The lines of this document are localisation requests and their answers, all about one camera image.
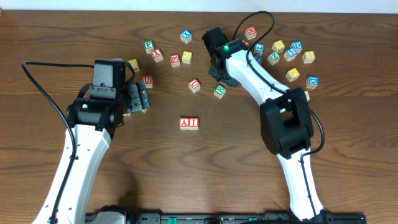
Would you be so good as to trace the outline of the red A block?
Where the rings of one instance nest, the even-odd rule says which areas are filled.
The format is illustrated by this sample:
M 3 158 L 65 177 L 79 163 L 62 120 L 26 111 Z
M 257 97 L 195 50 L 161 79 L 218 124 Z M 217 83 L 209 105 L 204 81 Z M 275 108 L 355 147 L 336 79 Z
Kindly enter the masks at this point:
M 181 130 L 189 129 L 189 118 L 180 118 L 179 119 L 179 128 Z

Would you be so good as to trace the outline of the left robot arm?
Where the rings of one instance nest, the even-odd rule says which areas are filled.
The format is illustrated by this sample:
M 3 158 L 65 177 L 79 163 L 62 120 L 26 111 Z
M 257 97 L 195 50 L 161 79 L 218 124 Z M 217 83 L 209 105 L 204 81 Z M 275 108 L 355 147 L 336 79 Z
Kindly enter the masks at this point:
M 93 81 L 84 85 L 63 113 L 49 94 L 32 83 L 48 99 L 66 125 L 65 143 L 49 194 L 35 223 L 84 223 L 96 173 L 124 117 L 150 107 L 144 82 L 126 78 L 134 71 L 121 58 L 96 60 Z

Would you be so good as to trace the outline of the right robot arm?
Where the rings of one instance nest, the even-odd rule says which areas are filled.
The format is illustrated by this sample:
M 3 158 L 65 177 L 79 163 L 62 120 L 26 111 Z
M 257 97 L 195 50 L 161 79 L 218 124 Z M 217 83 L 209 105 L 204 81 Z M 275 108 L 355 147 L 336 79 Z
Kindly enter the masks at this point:
M 259 105 L 262 140 L 281 163 L 290 211 L 302 222 L 315 221 L 323 211 L 310 166 L 312 121 L 317 117 L 304 91 L 279 83 L 242 40 L 228 40 L 219 27 L 206 31 L 202 41 L 211 57 L 209 73 L 214 79 L 241 84 Z

